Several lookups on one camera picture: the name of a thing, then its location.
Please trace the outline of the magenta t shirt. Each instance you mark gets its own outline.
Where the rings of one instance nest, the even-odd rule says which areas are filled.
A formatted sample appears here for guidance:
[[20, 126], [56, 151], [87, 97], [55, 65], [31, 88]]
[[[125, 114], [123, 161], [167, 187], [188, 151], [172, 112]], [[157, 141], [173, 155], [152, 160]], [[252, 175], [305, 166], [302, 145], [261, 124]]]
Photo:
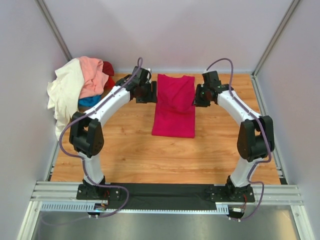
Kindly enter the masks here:
[[157, 76], [157, 103], [151, 134], [161, 137], [194, 138], [196, 107], [195, 77]]

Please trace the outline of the cream white t shirt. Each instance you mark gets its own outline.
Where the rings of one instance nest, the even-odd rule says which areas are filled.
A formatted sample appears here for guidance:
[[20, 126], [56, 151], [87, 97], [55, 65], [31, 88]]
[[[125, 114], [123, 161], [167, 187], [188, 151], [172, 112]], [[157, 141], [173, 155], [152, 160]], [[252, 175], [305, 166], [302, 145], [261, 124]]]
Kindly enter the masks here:
[[49, 96], [47, 108], [54, 111], [55, 136], [59, 139], [72, 115], [78, 111], [78, 100], [84, 86], [84, 76], [77, 58], [55, 70], [55, 75], [56, 79], [47, 84]]

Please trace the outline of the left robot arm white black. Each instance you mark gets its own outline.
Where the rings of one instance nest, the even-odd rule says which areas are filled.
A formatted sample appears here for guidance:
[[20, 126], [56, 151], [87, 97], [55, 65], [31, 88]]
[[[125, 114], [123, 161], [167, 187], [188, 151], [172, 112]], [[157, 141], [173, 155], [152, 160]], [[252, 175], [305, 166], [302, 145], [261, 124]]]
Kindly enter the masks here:
[[94, 107], [72, 116], [69, 142], [82, 159], [84, 178], [78, 186], [78, 200], [106, 201], [119, 199], [119, 188], [106, 187], [100, 152], [104, 146], [103, 126], [122, 106], [135, 99], [137, 103], [157, 102], [157, 83], [152, 71], [134, 67], [132, 74], [118, 80], [110, 92]]

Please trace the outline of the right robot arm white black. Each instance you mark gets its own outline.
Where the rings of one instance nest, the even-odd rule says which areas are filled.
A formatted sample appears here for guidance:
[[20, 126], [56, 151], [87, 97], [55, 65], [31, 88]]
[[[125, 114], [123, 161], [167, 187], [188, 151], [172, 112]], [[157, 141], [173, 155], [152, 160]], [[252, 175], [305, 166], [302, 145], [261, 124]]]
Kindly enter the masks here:
[[194, 106], [209, 107], [215, 103], [226, 110], [239, 126], [236, 145], [239, 160], [220, 192], [231, 202], [248, 200], [252, 193], [253, 173], [265, 158], [271, 157], [275, 148], [273, 120], [252, 110], [230, 84], [222, 84], [217, 71], [205, 72], [202, 77], [203, 83], [196, 86]]

